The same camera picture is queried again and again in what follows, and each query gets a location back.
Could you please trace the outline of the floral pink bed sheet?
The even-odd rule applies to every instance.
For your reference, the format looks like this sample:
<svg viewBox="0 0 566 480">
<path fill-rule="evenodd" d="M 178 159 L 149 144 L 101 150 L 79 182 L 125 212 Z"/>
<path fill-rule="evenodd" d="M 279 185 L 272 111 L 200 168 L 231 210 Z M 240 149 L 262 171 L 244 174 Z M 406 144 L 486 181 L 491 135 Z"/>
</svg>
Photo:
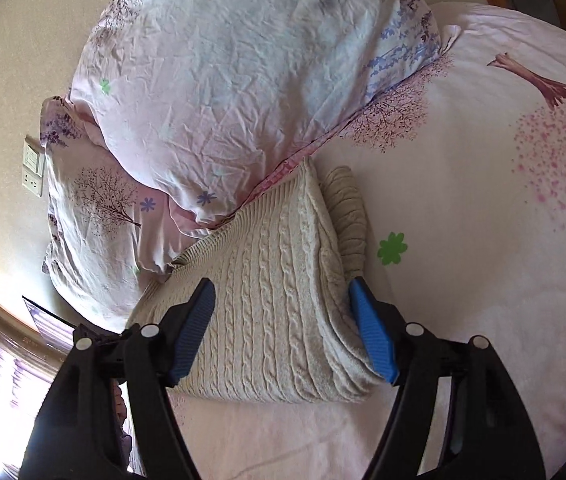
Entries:
<svg viewBox="0 0 566 480">
<path fill-rule="evenodd" d="M 365 278 L 438 337 L 494 345 L 554 474 L 566 462 L 566 31 L 437 3 L 443 57 L 313 154 L 353 170 Z"/>
</svg>

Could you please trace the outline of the pink floral top pillow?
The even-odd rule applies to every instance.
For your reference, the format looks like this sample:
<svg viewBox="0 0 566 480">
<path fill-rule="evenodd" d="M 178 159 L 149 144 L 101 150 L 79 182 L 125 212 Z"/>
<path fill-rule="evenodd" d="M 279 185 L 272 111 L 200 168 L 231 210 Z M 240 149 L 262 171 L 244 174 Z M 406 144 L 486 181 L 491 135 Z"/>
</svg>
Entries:
<svg viewBox="0 0 566 480">
<path fill-rule="evenodd" d="M 443 53 L 424 0 L 112 0 L 70 96 L 201 226 Z"/>
</svg>

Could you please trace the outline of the white wall switch socket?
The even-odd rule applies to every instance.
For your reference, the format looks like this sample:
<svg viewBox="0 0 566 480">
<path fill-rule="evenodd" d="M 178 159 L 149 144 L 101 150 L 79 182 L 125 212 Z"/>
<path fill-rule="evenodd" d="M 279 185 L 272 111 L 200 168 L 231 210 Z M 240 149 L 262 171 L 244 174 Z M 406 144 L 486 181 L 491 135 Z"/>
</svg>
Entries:
<svg viewBox="0 0 566 480">
<path fill-rule="evenodd" d="M 44 165 L 42 148 L 33 140 L 25 138 L 21 155 L 21 185 L 38 197 L 43 194 Z"/>
</svg>

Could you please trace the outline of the cream cable-knit sweater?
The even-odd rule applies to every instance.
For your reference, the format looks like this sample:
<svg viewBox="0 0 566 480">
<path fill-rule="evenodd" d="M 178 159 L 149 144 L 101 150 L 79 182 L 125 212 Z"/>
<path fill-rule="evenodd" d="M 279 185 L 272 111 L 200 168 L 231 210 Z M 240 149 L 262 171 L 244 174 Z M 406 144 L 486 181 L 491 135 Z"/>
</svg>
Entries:
<svg viewBox="0 0 566 480">
<path fill-rule="evenodd" d="M 359 402 L 379 383 L 348 285 L 363 273 L 368 220 L 355 177 L 319 177 L 310 159 L 220 229 L 184 250 L 146 288 L 131 321 L 147 324 L 202 278 L 216 307 L 178 390 L 240 402 Z"/>
</svg>

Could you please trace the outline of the striped purple window curtain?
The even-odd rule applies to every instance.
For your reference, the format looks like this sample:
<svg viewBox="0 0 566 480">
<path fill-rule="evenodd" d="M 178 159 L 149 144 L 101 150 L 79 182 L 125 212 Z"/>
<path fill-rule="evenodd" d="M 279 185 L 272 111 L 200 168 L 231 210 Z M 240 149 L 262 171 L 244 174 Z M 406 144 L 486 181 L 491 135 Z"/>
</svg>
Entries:
<svg viewBox="0 0 566 480">
<path fill-rule="evenodd" d="M 0 402 L 38 413 L 66 354 L 0 308 Z"/>
</svg>

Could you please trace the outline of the pink tree-print lower pillow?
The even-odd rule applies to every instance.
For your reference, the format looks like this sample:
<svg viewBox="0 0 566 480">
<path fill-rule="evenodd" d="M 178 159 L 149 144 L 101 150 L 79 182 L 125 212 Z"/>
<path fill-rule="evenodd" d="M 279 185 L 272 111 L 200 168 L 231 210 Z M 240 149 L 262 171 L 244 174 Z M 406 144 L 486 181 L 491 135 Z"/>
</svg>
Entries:
<svg viewBox="0 0 566 480">
<path fill-rule="evenodd" d="M 153 281 L 207 230 L 164 192 L 138 183 L 60 96 L 44 101 L 40 141 L 48 180 L 51 243 L 44 269 L 74 310 L 122 330 Z"/>
</svg>

